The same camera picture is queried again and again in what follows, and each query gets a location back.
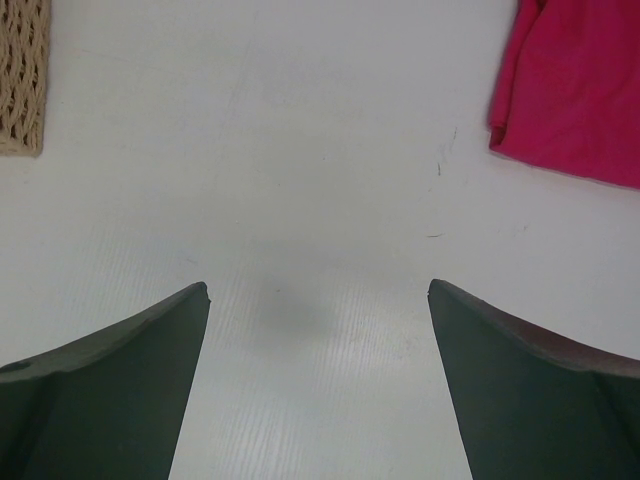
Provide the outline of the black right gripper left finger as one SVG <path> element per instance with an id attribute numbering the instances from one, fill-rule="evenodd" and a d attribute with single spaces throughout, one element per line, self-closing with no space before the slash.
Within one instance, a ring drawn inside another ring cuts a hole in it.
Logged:
<path id="1" fill-rule="evenodd" d="M 2 478 L 168 478 L 209 308 L 207 286 L 197 282 L 2 366 Z"/>

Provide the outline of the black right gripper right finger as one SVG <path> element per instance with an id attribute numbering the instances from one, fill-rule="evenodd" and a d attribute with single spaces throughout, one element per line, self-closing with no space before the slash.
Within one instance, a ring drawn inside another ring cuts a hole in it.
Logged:
<path id="1" fill-rule="evenodd" d="M 434 279 L 432 325 L 475 479 L 636 479 L 639 363 Z"/>

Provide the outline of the wicker laundry basket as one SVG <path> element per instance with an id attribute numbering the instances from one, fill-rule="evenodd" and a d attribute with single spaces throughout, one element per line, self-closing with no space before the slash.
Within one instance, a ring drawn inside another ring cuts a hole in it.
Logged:
<path id="1" fill-rule="evenodd" d="M 50 0 L 1 3 L 1 154 L 37 157 L 43 148 Z"/>

